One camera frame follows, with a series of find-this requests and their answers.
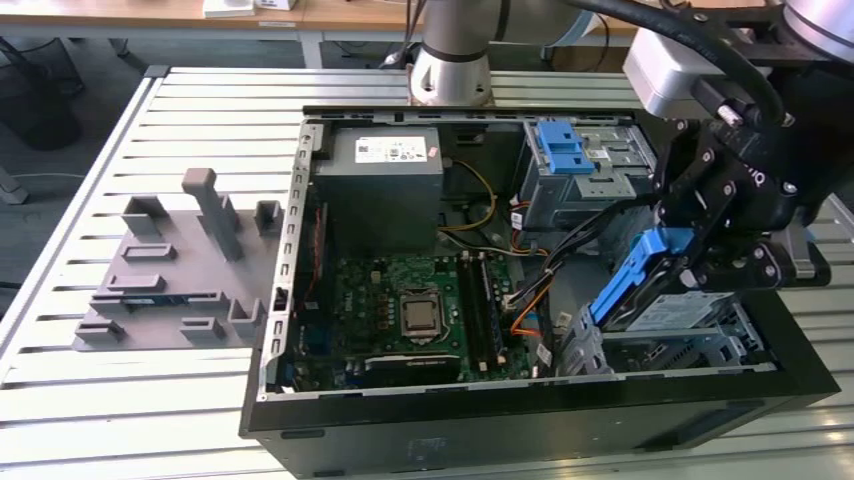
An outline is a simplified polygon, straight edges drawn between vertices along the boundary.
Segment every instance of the sticker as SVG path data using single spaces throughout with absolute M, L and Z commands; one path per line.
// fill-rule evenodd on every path
M 626 329 L 678 330 L 693 328 L 712 313 L 713 304 L 732 293 L 686 292 L 681 295 L 662 295 Z
M 357 163 L 428 161 L 425 137 L 362 137 L 357 140 Z
M 282 28 L 297 28 L 297 23 L 294 22 L 258 22 L 259 27 L 282 27 Z
M 542 343 L 537 346 L 537 356 L 544 361 L 544 363 L 552 367 L 552 352 L 546 348 L 546 345 Z
M 600 150 L 588 150 L 588 158 L 596 158 L 596 159 L 610 159 L 610 155 L 609 155 L 609 151 L 602 148 Z
M 522 230 L 522 222 L 525 221 L 525 217 L 520 212 L 513 212 L 510 214 L 510 224 L 514 230 Z

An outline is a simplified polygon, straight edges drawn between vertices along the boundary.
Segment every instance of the aluminum table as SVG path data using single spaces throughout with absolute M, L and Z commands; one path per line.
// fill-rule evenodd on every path
M 640 108 L 622 75 L 496 73 L 500 106 Z M 145 78 L 0 322 L 0 478 L 290 478 L 238 437 L 250 350 L 78 353 L 74 330 L 107 271 L 129 196 L 194 208 L 181 180 L 218 172 L 237 208 L 285 200 L 302 107 L 405 105 L 398 72 L 173 68 Z M 783 297 L 843 393 L 702 447 L 402 478 L 720 480 L 854 477 L 854 229 L 832 198 L 812 227 L 829 288 Z

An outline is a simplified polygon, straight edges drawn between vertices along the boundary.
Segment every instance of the yellow wire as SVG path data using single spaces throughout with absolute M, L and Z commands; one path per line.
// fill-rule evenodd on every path
M 476 223 L 470 223 L 469 225 L 454 225 L 452 227 L 440 227 L 440 231 L 442 232 L 461 232 L 464 230 L 472 230 L 474 228 L 478 228 L 481 225 L 486 224 L 493 219 L 493 215 L 496 215 L 496 208 L 497 208 L 496 192 L 493 192 L 493 187 L 490 186 L 490 182 L 486 181 L 486 178 L 484 178 L 484 175 L 481 175 L 481 173 L 478 173 L 474 167 L 469 165 L 466 162 L 454 160 L 454 163 L 466 167 L 469 171 L 474 173 L 476 177 L 478 177 L 478 180 L 481 180 L 481 183 L 484 183 L 484 186 L 486 187 L 488 192 L 490 192 L 490 211 L 488 212 L 486 216 Z

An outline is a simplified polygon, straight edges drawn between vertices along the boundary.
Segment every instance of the desk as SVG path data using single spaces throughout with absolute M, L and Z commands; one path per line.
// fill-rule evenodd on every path
M 641 106 L 622 75 L 496 72 L 493 85 L 498 106 Z M 119 214 L 130 195 L 193 208 L 183 173 L 210 167 L 235 208 L 286 201 L 304 106 L 406 105 L 406 91 L 404 72 L 372 70 L 174 68 L 166 78 L 143 79 L 0 322 L 0 477 L 293 480 L 259 444 L 238 437 L 250 349 L 78 353 L 69 346 L 127 231 Z M 851 479 L 849 218 L 832 198 L 811 227 L 835 264 L 835 288 L 783 294 L 843 393 L 694 450 L 430 472 L 430 478 Z
M 324 68 L 321 42 L 400 42 L 406 7 L 384 0 L 300 0 L 291 11 L 253 17 L 202 16 L 203 0 L 0 0 L 5 35 L 102 38 L 297 40 L 308 68 Z M 696 0 L 704 7 L 760 6 L 764 0 Z M 637 28 L 612 20 L 613 46 L 629 46 Z M 602 45 L 604 29 L 578 45 Z

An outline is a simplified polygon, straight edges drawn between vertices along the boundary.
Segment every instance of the wire bundle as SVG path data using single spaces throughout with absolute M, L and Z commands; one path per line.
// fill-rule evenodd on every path
M 520 290 L 513 297 L 508 300 L 510 304 L 516 304 L 526 298 L 529 295 L 534 294 L 533 300 L 529 302 L 526 308 L 522 310 L 522 313 L 517 317 L 517 320 L 510 327 L 510 332 L 514 335 L 540 335 L 538 332 L 533 332 L 532 330 L 521 329 L 520 325 L 522 325 L 522 321 L 525 320 L 525 316 L 534 309 L 537 304 L 541 302 L 552 285 L 554 283 L 554 276 L 558 269 L 564 266 L 564 259 L 566 256 L 573 253 L 580 247 L 590 243 L 605 230 L 612 219 L 622 214 L 626 210 L 654 205 L 658 202 L 657 195 L 641 195 L 640 197 L 632 200 L 621 200 L 612 204 L 605 210 L 598 212 L 593 217 L 585 220 L 570 232 L 568 233 L 564 240 L 558 244 L 558 247 L 552 251 L 546 260 L 544 261 L 544 266 L 541 267 L 541 275 L 532 282 L 532 284 Z

